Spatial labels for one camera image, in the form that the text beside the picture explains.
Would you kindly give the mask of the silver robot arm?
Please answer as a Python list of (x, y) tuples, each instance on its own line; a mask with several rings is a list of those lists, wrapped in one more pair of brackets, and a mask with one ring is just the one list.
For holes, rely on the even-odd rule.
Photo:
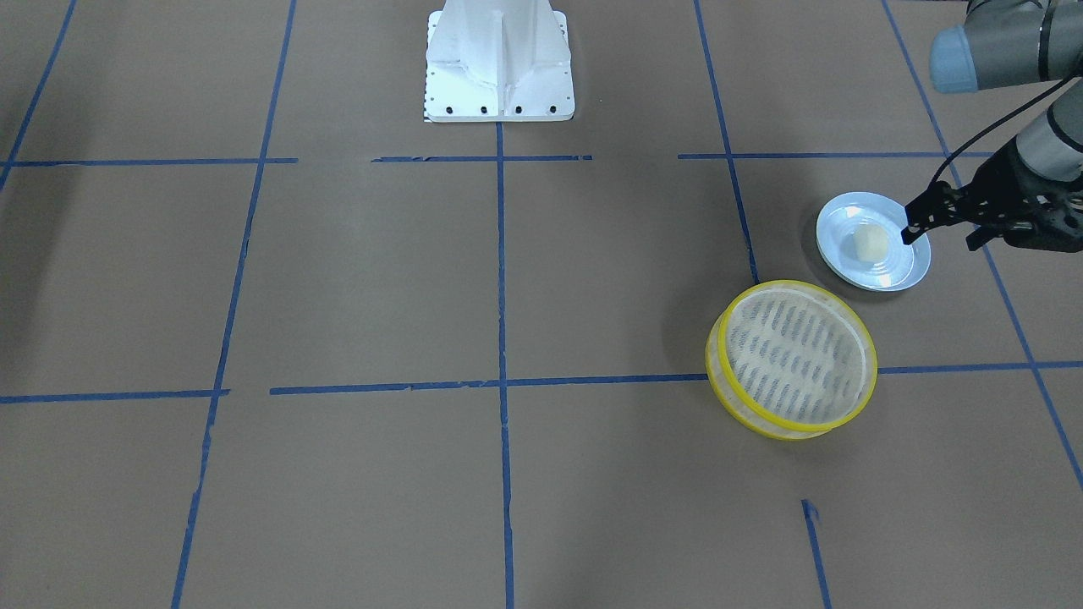
[(932, 88), (960, 94), (1048, 82), (1053, 99), (999, 147), (969, 184), (938, 176), (905, 206), (901, 242), (969, 223), (970, 250), (990, 239), (1029, 250), (1080, 252), (1082, 8), (1079, 1), (970, 1), (963, 24), (932, 39)]

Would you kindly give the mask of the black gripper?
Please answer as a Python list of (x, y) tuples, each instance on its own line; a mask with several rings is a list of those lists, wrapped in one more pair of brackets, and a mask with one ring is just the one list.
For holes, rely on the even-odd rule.
[(962, 190), (944, 181), (927, 185), (905, 205), (906, 224), (900, 238), (913, 245), (936, 228), (965, 221), (974, 224), (965, 239), (971, 252), (991, 239), (1027, 250), (1080, 252), (1080, 171), (1071, 181), (1033, 173), (1012, 141), (983, 161)]

